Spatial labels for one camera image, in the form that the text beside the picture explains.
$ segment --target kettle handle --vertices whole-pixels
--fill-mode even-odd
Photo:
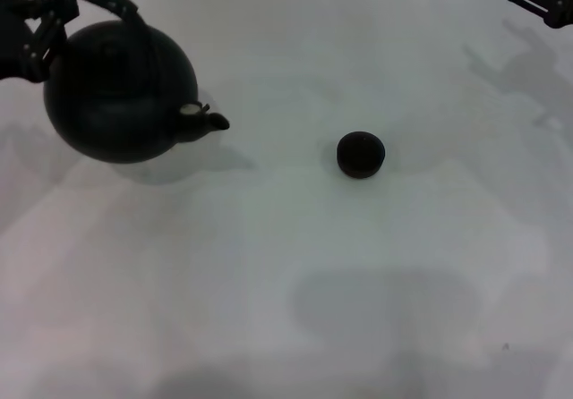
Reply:
[[[43,2],[55,3],[59,0],[42,0]],[[145,23],[142,17],[137,13],[138,7],[131,0],[84,0],[100,8],[108,10],[115,16],[119,17],[125,25],[132,31],[143,47],[143,53],[148,59],[150,68],[150,78],[156,82],[159,78],[158,55],[153,44],[150,27]],[[151,84],[152,88],[157,88],[158,84]]]

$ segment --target kettle spout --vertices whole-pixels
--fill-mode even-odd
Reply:
[[[192,142],[210,132],[229,129],[229,121],[219,113],[208,113],[210,105],[187,104],[179,110],[177,142]]]

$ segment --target small black bowl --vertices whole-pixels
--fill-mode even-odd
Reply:
[[[342,172],[352,178],[368,178],[378,172],[386,157],[384,144],[368,132],[351,132],[337,146]]]

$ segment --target black kettle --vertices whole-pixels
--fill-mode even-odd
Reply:
[[[42,23],[24,41],[21,77],[46,81],[50,121],[73,148],[105,162],[134,163],[228,129],[223,115],[199,102],[183,50],[145,24],[130,0],[86,0],[121,20],[69,38],[63,27],[79,14],[76,0],[29,1],[31,17]]]

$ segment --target white surface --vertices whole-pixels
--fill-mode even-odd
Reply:
[[[570,30],[505,0],[134,1],[231,129],[110,167],[2,82],[0,397],[570,395]],[[362,182],[356,130],[389,153]]]

